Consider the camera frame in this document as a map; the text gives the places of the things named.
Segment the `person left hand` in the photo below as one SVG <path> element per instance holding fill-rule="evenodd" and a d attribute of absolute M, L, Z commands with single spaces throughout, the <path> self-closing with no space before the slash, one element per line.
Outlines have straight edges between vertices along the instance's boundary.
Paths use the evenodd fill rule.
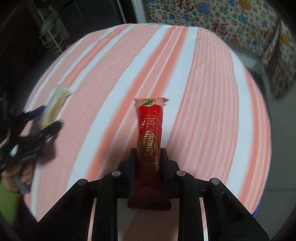
<path fill-rule="evenodd" d="M 30 192 L 34 169 L 34 162 L 11 165 L 1 174 L 1 184 L 13 193 L 27 194 Z"/>

